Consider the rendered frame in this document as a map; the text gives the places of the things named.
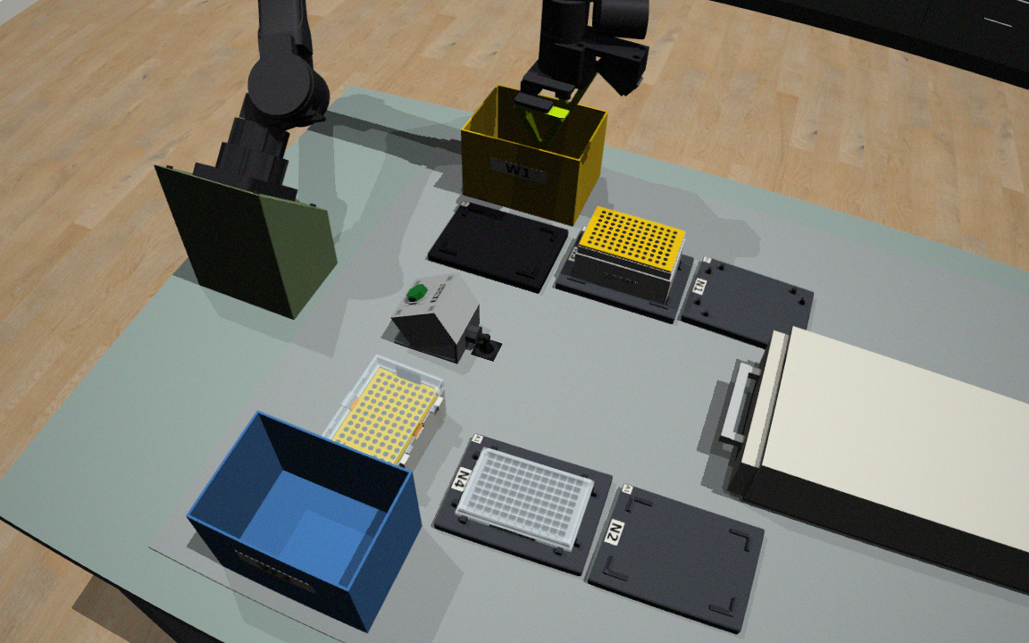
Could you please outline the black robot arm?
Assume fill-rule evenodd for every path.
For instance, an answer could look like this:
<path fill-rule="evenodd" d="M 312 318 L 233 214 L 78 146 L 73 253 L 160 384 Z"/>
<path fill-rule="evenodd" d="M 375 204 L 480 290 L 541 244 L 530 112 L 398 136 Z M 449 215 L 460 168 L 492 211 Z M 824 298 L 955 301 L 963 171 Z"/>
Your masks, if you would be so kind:
<path fill-rule="evenodd" d="M 285 130 L 326 121 L 330 87 L 314 71 L 305 0 L 258 0 L 258 11 L 260 61 L 250 71 L 240 118 L 234 117 L 215 167 L 196 163 L 192 175 L 295 201 L 298 188 L 282 186 L 289 167 Z M 587 34 L 577 44 L 555 42 L 552 79 L 579 86 L 595 65 L 618 95 L 629 95 L 644 79 L 649 47 L 624 39 L 645 39 L 648 14 L 649 0 L 543 0 L 543 32 L 558 39 Z"/>

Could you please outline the white multi-well plate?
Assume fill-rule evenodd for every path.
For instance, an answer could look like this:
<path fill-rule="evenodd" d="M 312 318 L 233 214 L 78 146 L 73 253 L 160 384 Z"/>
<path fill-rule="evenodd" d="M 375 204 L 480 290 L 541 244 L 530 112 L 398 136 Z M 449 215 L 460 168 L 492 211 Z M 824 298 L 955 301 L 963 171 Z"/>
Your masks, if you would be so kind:
<path fill-rule="evenodd" d="M 455 515 L 571 553 L 593 485 L 574 473 L 484 446 Z"/>

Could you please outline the yellow open-top bin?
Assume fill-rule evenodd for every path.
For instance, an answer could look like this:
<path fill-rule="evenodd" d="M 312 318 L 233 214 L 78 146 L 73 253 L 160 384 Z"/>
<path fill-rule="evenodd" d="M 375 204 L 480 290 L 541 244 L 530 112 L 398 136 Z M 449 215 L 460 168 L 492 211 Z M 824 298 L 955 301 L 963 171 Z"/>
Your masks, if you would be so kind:
<path fill-rule="evenodd" d="M 519 91 L 497 85 L 462 127 L 463 197 L 574 227 L 600 176 L 608 113 L 578 104 L 538 149 L 514 110 Z"/>

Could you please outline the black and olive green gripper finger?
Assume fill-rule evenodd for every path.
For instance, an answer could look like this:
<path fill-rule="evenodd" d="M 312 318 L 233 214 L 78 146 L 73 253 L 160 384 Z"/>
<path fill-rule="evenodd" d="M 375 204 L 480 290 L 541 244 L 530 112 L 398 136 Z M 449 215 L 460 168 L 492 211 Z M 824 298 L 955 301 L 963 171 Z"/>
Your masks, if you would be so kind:
<path fill-rule="evenodd" d="M 559 103 L 561 105 L 561 109 L 566 109 L 566 110 L 569 111 L 569 113 L 574 113 L 574 109 L 577 106 L 577 103 L 580 102 L 580 99 L 582 99 L 583 95 L 586 94 L 586 91 L 590 86 L 590 84 L 593 81 L 593 79 L 595 79 L 595 77 L 597 76 L 597 74 L 598 73 L 596 72 L 595 76 L 593 76 L 593 78 L 590 79 L 590 82 L 589 82 L 588 86 L 586 87 L 586 90 L 577 90 L 576 91 L 576 94 L 574 95 L 574 98 L 572 99 L 571 102 L 568 102 L 567 99 L 560 99 L 560 98 L 558 98 L 559 99 Z"/>
<path fill-rule="evenodd" d="M 561 123 L 566 121 L 566 117 L 569 114 L 568 110 L 561 109 L 561 107 L 555 107 L 555 106 L 551 107 L 548 113 L 539 113 L 539 111 L 532 110 L 530 109 L 530 107 L 522 107 L 517 104 L 514 104 L 514 110 L 517 111 L 518 115 L 520 115 L 520 119 L 522 119 L 523 123 L 525 123 L 526 128 L 528 128 L 528 130 L 530 131 L 532 143 L 534 143 L 538 149 L 542 150 L 548 149 L 548 144 L 551 143 L 551 141 L 554 141 L 554 137 L 556 133 L 558 133 Z M 544 139 L 540 139 L 540 134 L 538 133 L 538 127 L 536 127 L 536 123 L 532 120 L 532 114 L 542 115 L 542 117 L 548 118 L 548 122 L 552 123 L 552 126 L 548 128 L 548 133 Z"/>

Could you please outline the pale grey bench mat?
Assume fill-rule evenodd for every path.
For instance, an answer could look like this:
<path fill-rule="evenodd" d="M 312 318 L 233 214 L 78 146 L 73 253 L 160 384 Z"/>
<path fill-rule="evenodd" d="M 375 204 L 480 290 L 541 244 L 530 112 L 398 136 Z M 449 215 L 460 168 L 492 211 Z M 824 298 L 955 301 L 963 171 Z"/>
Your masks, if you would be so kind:
<path fill-rule="evenodd" d="M 462 201 L 569 231 L 539 293 L 428 260 Z M 556 280 L 597 206 L 683 230 L 673 324 Z M 148 545 L 343 643 L 1029 643 L 1029 593 L 742 500 L 718 442 L 740 363 L 764 347 L 682 321 L 709 256 L 814 290 L 807 332 L 1029 404 L 1029 296 L 726 201 L 604 170 L 574 227 L 463 197 L 450 129 L 305 319 Z M 460 272 L 495 361 L 395 345 L 417 278 Z M 369 632 L 223 567 L 189 508 L 256 410 L 322 435 L 375 355 L 443 379 L 415 467 L 422 527 Z M 582 575 L 434 529 L 473 434 L 611 473 Z M 623 484 L 765 530 L 739 634 L 588 583 Z"/>

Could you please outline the blue open-top bin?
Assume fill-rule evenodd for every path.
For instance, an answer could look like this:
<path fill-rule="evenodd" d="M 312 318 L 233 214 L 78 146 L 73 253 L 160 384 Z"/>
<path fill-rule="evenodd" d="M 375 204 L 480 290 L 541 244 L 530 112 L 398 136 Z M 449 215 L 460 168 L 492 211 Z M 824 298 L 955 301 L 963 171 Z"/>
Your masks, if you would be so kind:
<path fill-rule="evenodd" d="M 226 569 L 363 632 L 423 526 L 412 471 L 260 410 L 187 517 Z"/>

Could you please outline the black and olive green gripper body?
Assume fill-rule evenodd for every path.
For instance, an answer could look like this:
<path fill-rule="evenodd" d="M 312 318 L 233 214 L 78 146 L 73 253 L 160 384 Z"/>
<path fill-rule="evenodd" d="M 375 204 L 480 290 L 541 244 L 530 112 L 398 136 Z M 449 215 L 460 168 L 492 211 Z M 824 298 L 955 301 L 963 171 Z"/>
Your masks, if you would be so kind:
<path fill-rule="evenodd" d="M 597 72 L 595 65 L 589 70 L 580 86 L 565 84 L 564 82 L 552 79 L 555 42 L 571 45 L 582 42 L 584 39 L 587 39 L 587 34 L 577 39 L 558 39 L 551 37 L 541 29 L 539 60 L 532 65 L 530 70 L 523 76 L 523 80 L 520 81 L 520 91 L 514 97 L 514 104 L 522 107 L 530 107 L 530 109 L 539 111 L 539 113 L 548 113 L 551 107 L 554 107 L 554 102 L 548 101 L 548 99 L 539 98 L 538 94 L 541 90 L 556 91 L 555 97 L 560 99 L 571 99 L 571 94 L 576 88 L 586 90 L 590 79 Z"/>

